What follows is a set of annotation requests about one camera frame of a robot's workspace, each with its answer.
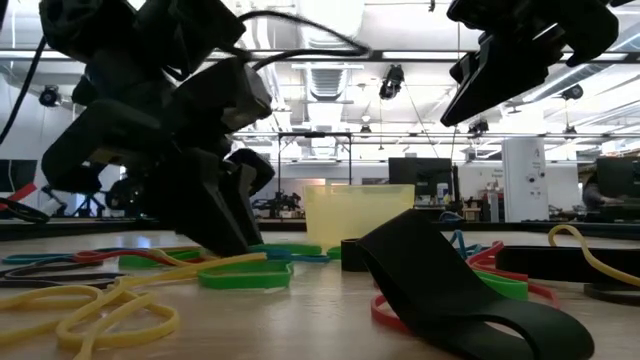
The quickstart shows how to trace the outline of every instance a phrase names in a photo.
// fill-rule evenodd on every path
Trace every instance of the black cable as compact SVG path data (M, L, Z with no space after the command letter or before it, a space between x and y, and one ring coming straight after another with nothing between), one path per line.
M9 135L9 131L13 126L13 123L16 121L18 117L18 111L20 111L20 106L24 101L25 96L27 96L27 92L29 91L29 86L31 86L31 80L33 80L33 76L36 73L36 68L38 67L38 63L40 62L40 57L42 57L42 52L44 51L44 47L47 45L47 41L42 37L40 39L40 44L38 44L38 48L36 49L36 53L33 55L33 60L31 60L31 66L29 66L29 71L27 71L27 76L24 78L24 83L22 84L22 88L20 88L20 93L18 94L18 98L16 98L15 104L13 104L13 109L11 109L11 114L9 115L9 119L7 123L4 125L4 129L2 129L2 133L0 133L0 145L4 143L4 140Z
M409 91L409 85L407 85L406 81L403 81L403 83L404 83L405 89L407 89L407 95L409 95L409 100L411 101L411 106L413 106L413 111L416 113L416 117L418 118L418 123L422 127L422 132L425 135L427 135L427 140L429 141L429 144L431 144L431 149L433 150L433 153L436 155L436 158L439 159L440 155L438 155L436 146L433 144L433 142L431 142L431 137L429 136L429 132L427 131L427 129L424 127L424 123L422 122L422 118L420 117L420 113L418 112L418 108L416 107L416 103L413 102L413 96L411 96L411 92Z
M258 11L250 11L246 14L240 15L238 17L238 20L245 22L247 20L256 18L256 17L276 17L276 18L280 18L280 19L284 19L284 20L288 20L291 21L293 23L297 23L297 24L304 24L304 25L309 25L311 27L314 27L316 29L325 31L333 36L335 36L336 38L344 41L346 44L350 45L353 47L352 50L324 50L324 49L298 49L298 50L289 50L289 51L284 51L280 54L277 55L273 55L270 56L266 59L262 59L260 61L258 61L255 65L253 65L253 69L258 71L260 69L262 69L263 67L276 62L276 61L281 61L284 59L288 59L290 57L294 57L294 56L300 56L300 55L325 55L325 56L348 56L348 57L356 57L356 56L362 56L365 55L367 53L369 53L369 51L371 51L371 49L363 44L360 44L357 41L354 41L352 39L350 39L348 36L342 35L340 33L338 33L335 30L329 29L328 27L318 24L316 22L313 22L311 20L305 19L301 16L298 15L290 15L290 14L284 14L284 13L280 13L277 11L272 11L272 10L258 10Z

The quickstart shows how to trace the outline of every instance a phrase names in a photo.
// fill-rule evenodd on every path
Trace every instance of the light fixture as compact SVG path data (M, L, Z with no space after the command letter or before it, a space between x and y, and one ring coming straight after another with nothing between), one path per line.
M367 124L362 125L362 128L360 128L360 132L361 133L371 133L371 127Z
M362 64L323 64L323 63L303 63L291 64L293 70L364 70Z

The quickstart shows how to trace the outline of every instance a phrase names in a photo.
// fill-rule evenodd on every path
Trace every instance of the yellow plastic container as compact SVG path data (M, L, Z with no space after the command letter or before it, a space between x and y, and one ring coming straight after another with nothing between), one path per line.
M307 236L325 250L360 238L413 207L413 185L309 185L304 188Z

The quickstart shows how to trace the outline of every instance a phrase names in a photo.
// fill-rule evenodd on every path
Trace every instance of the security camera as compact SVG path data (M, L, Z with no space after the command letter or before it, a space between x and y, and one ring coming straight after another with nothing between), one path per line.
M582 90L582 86L580 85L574 85L560 93L560 97L565 100L578 100L582 95L584 95L584 90Z
M62 103L61 99L62 97L60 96L56 85L45 85L44 90L40 93L40 97L38 98L40 105L46 107L60 106Z
M382 80L382 86L380 86L380 99L391 100L402 88L401 84L404 82L404 70L402 65L391 65L387 75Z
M489 123L487 122L487 119L480 119L469 125L469 131L467 131L467 133L482 135L487 131L489 131Z

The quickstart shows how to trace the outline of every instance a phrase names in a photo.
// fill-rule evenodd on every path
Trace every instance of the fluorescent light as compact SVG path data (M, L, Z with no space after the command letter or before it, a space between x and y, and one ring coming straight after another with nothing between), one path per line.
M594 61L616 61L616 60L623 60L626 57L627 57L627 54L622 54L622 53L614 53L614 54L604 53L593 60Z
M383 59L398 60L458 60L466 53L457 51L385 51Z
M364 70L364 65L358 64L291 64L293 70Z

